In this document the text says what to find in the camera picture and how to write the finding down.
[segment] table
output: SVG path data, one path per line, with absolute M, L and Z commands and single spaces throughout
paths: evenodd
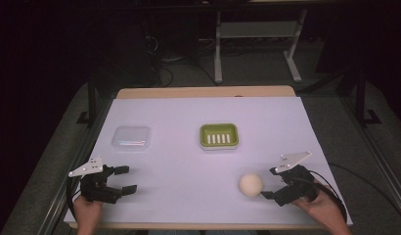
M 102 227 L 320 228 L 295 206 L 279 207 L 262 196 L 249 198 L 238 187 L 243 174 L 254 172 L 262 177 L 264 190 L 277 191 L 285 184 L 269 168 L 276 166 L 280 155 L 311 151 L 313 156 L 303 165 L 337 188 L 301 100 L 293 94 L 286 86 L 121 90 L 91 158 L 102 156 L 108 166 L 129 165 L 129 173 L 111 176 L 108 185 L 137 184 L 138 189 L 115 205 L 104 204 Z M 219 122 L 237 126 L 240 144 L 235 150 L 201 147 L 201 125 Z M 123 125 L 149 127 L 149 147 L 115 149 L 111 141 Z M 70 212 L 65 222 L 76 226 Z
M 294 82 L 301 82 L 301 76 L 295 65 L 293 55 L 298 39 L 303 28 L 307 9 L 314 6 L 340 4 L 348 0 L 249 0 L 244 3 L 233 3 L 231 1 L 214 1 L 209 4 L 207 1 L 199 1 L 198 4 L 180 4 L 176 6 L 162 5 L 160 3 L 139 6 L 136 9 L 141 11 L 216 11 L 216 32 L 215 32 L 215 55 L 214 55 L 214 81 L 222 83 L 222 62 L 221 62 L 221 38 L 246 38 L 246 37 L 283 37 L 291 38 L 291 45 L 284 51 L 284 57 L 289 67 L 291 78 Z M 234 11 L 239 9 L 260 10 L 275 9 L 277 7 L 300 9 L 301 13 L 296 18 L 288 21 L 272 22 L 223 22 L 221 12 Z

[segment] white table surface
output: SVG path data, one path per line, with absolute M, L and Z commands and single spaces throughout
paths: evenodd
M 202 149 L 201 126 L 226 122 L 237 126 L 238 148 Z M 142 152 L 117 151 L 111 141 L 122 125 L 148 126 L 149 147 Z M 277 166 L 282 154 L 305 151 L 313 155 L 302 165 L 325 176 L 339 193 L 298 97 L 116 99 L 91 158 L 102 156 L 107 166 L 129 165 L 129 173 L 111 176 L 108 185 L 137 184 L 138 189 L 115 205 L 104 204 L 102 222 L 146 228 L 314 226 L 313 219 L 293 205 L 279 207 L 261 195 L 249 198 L 239 189 L 241 176 L 250 172 L 261 176 L 265 191 L 281 189 L 286 184 L 269 168 Z M 74 223 L 70 212 L 65 222 Z

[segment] gray carpet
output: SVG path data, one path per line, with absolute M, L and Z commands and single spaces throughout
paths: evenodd
M 316 74 L 318 56 L 323 43 L 300 43 L 295 60 L 303 81 L 295 84 L 284 61 L 282 51 L 286 44 L 273 43 L 266 49 L 246 50 L 238 56 L 227 55 L 222 59 L 225 86 L 234 85 L 290 85 L 294 89 L 304 88 L 318 81 L 325 74 Z M 200 67 L 185 61 L 166 65 L 173 72 L 170 86 L 213 86 L 213 57 L 200 57 Z M 160 71 L 163 83 L 171 74 Z M 385 156 L 390 167 L 401 183 L 401 122 L 388 108 L 382 94 L 373 85 L 367 85 L 367 109 L 375 110 L 382 124 L 371 124 L 362 129 L 354 120 L 352 106 L 354 95 L 347 99 L 334 94 L 338 81 L 334 81 L 314 94 L 303 95 L 302 101 L 307 114 L 326 155 L 328 162 L 345 166 L 374 183 L 389 197 L 392 197 L 375 160 L 364 139 L 364 131 L 369 131 L 375 143 Z M 84 142 L 95 138 L 101 128 L 110 101 L 99 100 L 100 125 L 87 128 L 77 124 L 81 112 L 87 111 L 87 89 L 82 87 L 65 113 L 55 131 L 40 163 L 29 179 L 18 204 L 16 205 L 2 234 L 36 234 L 50 231 L 52 234 L 75 234 L 60 219 L 46 229 L 44 219 L 49 212 L 64 179 L 71 168 L 74 157 L 85 154 L 81 149 L 89 147 Z M 331 166 L 332 172 L 348 206 L 354 225 L 354 234 L 401 234 L 401 217 L 394 208 L 370 185 L 353 174 Z M 57 211 L 55 216 L 65 211 Z M 98 234 L 133 234 L 133 231 L 100 230 Z M 311 231 L 271 231 L 271 234 L 328 234 L 323 230 Z

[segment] black cable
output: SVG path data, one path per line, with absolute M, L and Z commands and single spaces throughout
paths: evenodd
M 213 43 L 211 43 L 210 45 L 208 45 L 208 46 L 206 46 L 204 48 L 199 49 L 199 54 L 200 55 L 207 55 L 206 52 L 209 52 L 211 50 L 213 50 L 213 53 L 215 53 L 216 42 L 214 41 L 214 39 L 211 39 L 211 40 L 213 40 Z M 223 56 L 226 56 L 226 55 L 224 55 L 225 52 L 223 52 L 223 51 L 226 49 L 225 48 L 225 44 L 227 44 L 228 42 L 231 42 L 231 40 L 229 38 L 221 38 L 220 45 L 221 45 L 221 54 Z
M 200 54 L 202 54 L 202 53 L 204 53 L 204 52 L 207 52 L 207 51 L 209 51 L 209 50 L 211 50 L 211 49 L 214 49 L 214 46 L 216 45 L 216 42 L 215 42 L 214 39 L 206 39 L 206 40 L 204 40 L 204 41 L 211 41 L 211 43 L 209 43 L 209 44 L 206 45 L 206 46 L 203 46 L 203 48 L 200 48 L 200 49 L 199 49 L 199 53 L 200 53 Z
M 341 165 L 339 165 L 339 164 L 333 164 L 333 163 L 328 163 L 328 164 L 329 164 L 329 165 L 332 165 L 332 166 L 335 166 L 335 167 L 337 167 L 337 168 L 341 168 L 341 169 L 347 171 L 348 173 L 353 174 L 354 176 L 356 176 L 357 178 L 361 179 L 361 180 L 364 181 L 365 183 L 369 184 L 372 188 L 374 188 L 375 190 L 377 190 L 378 193 L 380 193 L 380 194 L 390 203 L 390 205 L 396 210 L 396 212 L 399 214 L 399 216 L 401 216 L 401 211 L 398 209 L 398 207 L 397 207 L 397 206 L 392 202 L 392 200 L 390 200 L 390 198 L 389 198 L 385 193 L 383 193 L 375 184 L 371 183 L 371 182 L 370 182 L 369 180 L 367 180 L 366 178 L 360 176 L 359 174 L 355 173 L 354 171 L 352 171 L 352 170 L 350 170 L 350 169 L 348 169 L 348 168 L 346 168 L 346 167 L 344 167 L 344 166 L 341 166 Z
M 73 208 L 72 196 L 71 196 L 71 193 L 70 193 L 71 190 L 72 190 L 71 185 L 72 185 L 72 178 L 69 177 L 67 179 L 66 200 L 67 200 L 68 208 L 71 211 L 73 218 L 76 220 L 75 210 Z
M 321 178 L 329 185 L 329 187 L 331 187 L 331 189 L 332 189 L 333 192 L 335 193 L 335 196 L 338 197 L 338 194 L 337 194 L 337 192 L 335 191 L 335 189 L 334 189 L 334 187 L 332 186 L 332 184 L 329 183 L 329 181 L 328 181 L 325 177 L 323 177 L 323 175 L 321 175 L 321 174 L 319 174 L 318 172 L 313 171 L 313 170 L 309 170 L 309 172 L 315 173 L 315 174 L 317 174 L 319 177 L 321 177 Z
M 72 195 L 72 197 L 75 197 L 75 195 L 77 195 L 79 192 L 81 192 L 81 190 L 76 191 L 76 192 Z
M 216 83 L 215 80 L 213 79 L 213 77 L 210 76 L 210 74 L 209 74 L 204 68 L 202 68 L 202 67 L 199 66 L 199 65 L 193 65 L 193 64 L 173 64 L 173 65 L 167 65 L 167 66 L 168 66 L 168 67 L 172 67 L 172 66 L 192 66 L 192 67 L 196 67 L 196 68 L 200 69 L 201 71 L 203 71 L 203 72 L 207 75 L 207 77 L 213 82 L 214 85 L 218 86 L 218 85 L 222 84 L 222 83 Z
M 167 87 L 167 86 L 169 86 L 169 85 L 172 83 L 172 81 L 173 81 L 173 78 L 174 78 L 173 72 L 172 72 L 171 70 L 168 70 L 168 69 L 165 68 L 165 67 L 160 67 L 160 69 L 161 69 L 161 70 L 164 70 L 164 71 L 168 71 L 168 72 L 170 73 L 171 78 L 170 78 L 169 82 L 167 82 L 166 84 L 163 84 L 163 81 L 161 80 L 161 77 L 159 78 L 159 82 L 160 82 L 161 87 Z
M 318 189 L 322 190 L 325 194 L 327 194 L 333 201 L 334 203 L 338 206 L 338 208 L 340 209 L 341 215 L 343 216 L 344 222 L 347 222 L 347 210 L 346 207 L 343 204 L 343 201 L 341 200 L 340 197 L 337 197 L 332 190 L 326 188 L 326 186 L 320 184 L 320 183 L 315 183 L 315 182 L 311 182 L 309 180 L 306 179 L 302 179 L 302 178 L 292 178 L 291 180 L 295 180 L 295 181 L 299 181 L 299 182 L 304 182 L 304 183 L 308 183 L 311 184 L 315 187 L 317 187 Z

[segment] cable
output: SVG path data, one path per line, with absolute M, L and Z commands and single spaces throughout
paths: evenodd
M 157 50 L 157 48 L 158 48 L 157 39 L 156 39 L 155 37 L 152 37 L 152 36 L 146 36 L 146 39 L 149 39 L 149 41 L 154 41 L 154 42 L 156 43 L 156 46 L 155 46 L 155 48 L 153 49 L 153 52 L 155 52 L 155 51 Z
M 75 195 L 77 195 L 79 192 L 81 192 L 81 190 L 76 191 L 76 192 L 72 195 L 72 197 L 75 197 Z
M 347 210 L 346 207 L 343 204 L 343 201 L 341 200 L 340 197 L 338 197 L 337 195 L 335 195 L 332 190 L 326 188 L 326 186 L 320 184 L 320 183 L 315 183 L 315 182 L 311 182 L 309 180 L 306 179 L 302 179 L 302 178 L 292 178 L 291 180 L 295 180 L 295 181 L 300 181 L 300 182 L 304 182 L 304 183 L 308 183 L 310 185 L 313 185 L 315 187 L 317 187 L 318 189 L 322 190 L 325 194 L 327 194 L 333 201 L 334 203 L 338 206 L 338 208 L 340 209 L 341 215 L 343 216 L 343 219 L 345 222 L 347 222 Z
M 377 190 L 378 193 L 380 193 L 380 194 L 390 203 L 390 205 L 396 210 L 396 212 L 399 214 L 399 216 L 401 216 L 401 211 L 398 209 L 398 207 L 397 207 L 397 206 L 392 202 L 392 200 L 390 200 L 390 198 L 389 198 L 385 193 L 383 193 L 375 184 L 371 183 L 371 182 L 370 182 L 369 180 L 367 180 L 366 178 L 360 176 L 359 174 L 355 173 L 354 171 L 352 171 L 352 170 L 350 170 L 350 169 L 348 169 L 348 168 L 346 168 L 346 167 L 344 167 L 344 166 L 341 166 L 341 165 L 339 165 L 339 164 L 333 164 L 333 163 L 328 163 L 328 164 L 329 164 L 329 165 L 332 165 L 332 166 L 335 166 L 335 167 L 337 167 L 337 168 L 341 168 L 341 169 L 347 171 L 348 173 L 353 174 L 354 176 L 356 176 L 357 178 L 361 179 L 361 180 L 364 181 L 365 183 L 369 184 L 372 188 L 374 188 L 375 190 Z
M 200 41 L 210 41 L 210 43 L 208 45 L 206 45 L 203 48 L 199 49 L 199 53 L 200 54 L 213 49 L 213 46 L 216 44 L 215 43 L 215 39 L 200 39 Z
M 174 58 L 170 58 L 170 59 L 161 59 L 162 62 L 164 63 L 174 63 L 174 62 L 178 62 L 178 61 L 182 61 L 183 59 L 185 59 L 184 57 L 174 57 Z
M 66 200 L 67 200 L 68 208 L 69 208 L 69 210 L 71 211 L 73 218 L 76 220 L 76 217 L 75 217 L 75 210 L 74 210 L 74 208 L 73 208 L 72 196 L 71 196 L 71 194 L 70 194 L 70 192 L 71 192 L 71 190 L 72 190 L 72 189 L 71 189 L 71 185 L 72 185 L 72 178 L 69 177 L 69 178 L 67 179 Z
M 331 189 L 333 190 L 335 196 L 338 197 L 338 194 L 337 194 L 337 192 L 335 191 L 335 189 L 334 189 L 334 187 L 332 186 L 332 184 L 330 184 L 329 181 L 328 181 L 325 177 L 323 177 L 323 175 L 321 175 L 321 174 L 319 174 L 318 172 L 313 171 L 313 170 L 309 170 L 309 172 L 315 173 L 315 174 L 319 175 L 319 177 L 321 177 L 321 178 L 329 185 L 329 187 L 331 187 Z
M 171 66 L 192 66 L 192 67 L 196 67 L 196 68 L 200 69 L 201 71 L 203 71 L 203 72 L 207 75 L 207 77 L 213 82 L 214 85 L 218 86 L 218 85 L 222 84 L 222 83 L 216 83 L 215 80 L 212 78 L 212 76 L 210 76 L 209 73 L 208 73 L 204 68 L 200 67 L 199 65 L 193 65 L 193 64 L 173 64 L 173 65 L 167 65 L 167 66 L 168 66 L 168 67 L 171 67 Z
M 158 78 L 161 87 L 167 87 L 167 86 L 169 86 L 169 85 L 172 83 L 172 81 L 173 81 L 173 78 L 174 78 L 173 72 L 172 72 L 171 70 L 168 70 L 168 69 L 165 68 L 165 67 L 160 67 L 160 69 L 161 69 L 161 70 L 164 70 L 164 71 L 168 71 L 168 72 L 170 73 L 171 78 L 170 78 L 170 81 L 167 82 L 167 84 L 163 84 L 163 81 L 161 80 L 161 77 Z

